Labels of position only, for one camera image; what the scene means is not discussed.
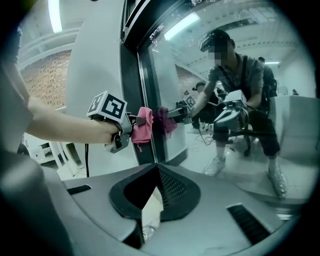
black strap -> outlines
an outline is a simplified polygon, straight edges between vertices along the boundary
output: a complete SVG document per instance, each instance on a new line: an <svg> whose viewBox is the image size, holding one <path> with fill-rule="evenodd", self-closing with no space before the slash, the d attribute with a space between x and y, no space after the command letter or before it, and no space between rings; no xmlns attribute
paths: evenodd
<svg viewBox="0 0 320 256"><path fill-rule="evenodd" d="M246 70L247 70L247 60L248 60L248 56L245 55L243 57L243 64L242 64L242 74L241 74L241 82L240 82L240 89L245 88L246 85ZM231 90L234 91L237 89L237 87L235 86L234 82L231 81L230 77L228 76L227 72L224 70L224 68L222 66L218 66L219 69L221 70L221 72L223 73L223 75L225 76L225 79L228 82L228 85L231 87Z"/></svg>
<svg viewBox="0 0 320 256"><path fill-rule="evenodd" d="M241 74L241 82L240 82L241 88L245 88L245 86L246 86L247 60L248 60L248 56L245 55L243 57L243 64L242 64L242 74Z"/></svg>

ceiling light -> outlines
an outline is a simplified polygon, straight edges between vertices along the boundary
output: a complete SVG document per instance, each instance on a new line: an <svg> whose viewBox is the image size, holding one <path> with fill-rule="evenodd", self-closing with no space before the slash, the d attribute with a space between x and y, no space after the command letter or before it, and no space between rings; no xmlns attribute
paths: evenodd
<svg viewBox="0 0 320 256"><path fill-rule="evenodd" d="M176 25L174 25L167 33L164 34L164 37L167 41L173 38L176 34L190 26L191 24L195 23L196 21L200 20L199 16L194 12L179 21Z"/></svg>
<svg viewBox="0 0 320 256"><path fill-rule="evenodd" d="M279 64L280 61L267 61L265 64L270 65L270 64Z"/></svg>
<svg viewBox="0 0 320 256"><path fill-rule="evenodd" d="M53 33L61 32L59 0L48 0L48 9Z"/></svg>

vent grille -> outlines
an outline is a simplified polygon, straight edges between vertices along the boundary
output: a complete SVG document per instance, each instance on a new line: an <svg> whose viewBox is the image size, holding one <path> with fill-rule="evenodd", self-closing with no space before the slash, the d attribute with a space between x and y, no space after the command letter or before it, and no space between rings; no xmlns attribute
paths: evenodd
<svg viewBox="0 0 320 256"><path fill-rule="evenodd" d="M69 188L69 189L67 189L67 191L70 195L74 195L74 194L78 194L78 193L81 193L81 192L84 192L84 191L87 191L90 189L91 189L91 187L89 185L83 185L83 186L76 186L73 188Z"/></svg>
<svg viewBox="0 0 320 256"><path fill-rule="evenodd" d="M227 210L252 245L259 243L270 235L242 204L228 207Z"/></svg>

person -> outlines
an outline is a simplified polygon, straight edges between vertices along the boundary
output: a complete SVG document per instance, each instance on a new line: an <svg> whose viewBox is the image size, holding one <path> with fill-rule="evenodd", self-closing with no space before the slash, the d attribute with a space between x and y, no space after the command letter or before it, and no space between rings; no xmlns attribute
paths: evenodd
<svg viewBox="0 0 320 256"><path fill-rule="evenodd" d="M216 92L218 93L218 95L220 95L220 94L226 94L226 92L224 91L224 90L222 90L222 89L220 89L220 88L217 88L216 89Z"/></svg>
<svg viewBox="0 0 320 256"><path fill-rule="evenodd" d="M269 97L277 97L277 81L272 69L266 65L265 58L259 57L258 61L263 65L263 86L267 88L265 91Z"/></svg>
<svg viewBox="0 0 320 256"><path fill-rule="evenodd" d="M299 96L299 94L297 93L297 91L295 89L292 90L292 95Z"/></svg>
<svg viewBox="0 0 320 256"><path fill-rule="evenodd" d="M209 58L214 59L215 65L208 72L208 81L198 96L191 116L197 115L206 106L218 80L221 81L227 93L241 90L247 98L249 123L255 132L262 134L258 138L264 154L269 158L268 175L275 192L283 197L286 194L286 185L277 160L280 145L273 123L261 106L264 67L258 60L236 53L235 48L235 42L220 29L208 33L202 42L200 50L208 51ZM216 156L203 170L203 173L216 176L226 163L225 147L229 138L229 130L227 127L216 125L213 128Z"/></svg>
<svg viewBox="0 0 320 256"><path fill-rule="evenodd" d="M197 91L198 94L200 94L204 91L205 85L205 82L200 81L195 85L194 88L192 88L192 90ZM212 92L209 102L216 105L219 103L219 99L214 92ZM206 104L206 106L201 109L201 111L197 115L192 117L191 121L194 129L198 130L200 128L204 128L205 124L212 124L214 122L216 118L216 108L210 103Z"/></svg>
<svg viewBox="0 0 320 256"><path fill-rule="evenodd" d="M110 144L112 135L119 131L116 125L103 121L89 120L59 113L51 106L30 96L18 68L18 53L22 31L16 27L5 42L0 57L0 78L10 81L21 100L33 114L27 133L48 141L73 143L102 143Z"/></svg>

black vent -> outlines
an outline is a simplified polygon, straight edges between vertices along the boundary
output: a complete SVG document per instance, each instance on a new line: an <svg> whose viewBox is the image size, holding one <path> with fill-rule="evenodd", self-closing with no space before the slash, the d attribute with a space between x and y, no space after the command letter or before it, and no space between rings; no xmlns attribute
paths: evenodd
<svg viewBox="0 0 320 256"><path fill-rule="evenodd" d="M242 204L228 207L227 210L252 245L259 243L270 235L261 223L257 221Z"/></svg>
<svg viewBox="0 0 320 256"><path fill-rule="evenodd" d="M89 185L83 185L83 186L76 186L73 188L67 189L70 195L78 194L87 190L90 190L91 187Z"/></svg>
<svg viewBox="0 0 320 256"><path fill-rule="evenodd" d="M186 194L186 185L180 180L172 178L167 172L159 170L161 184L158 189L162 196L164 210L176 204Z"/></svg>

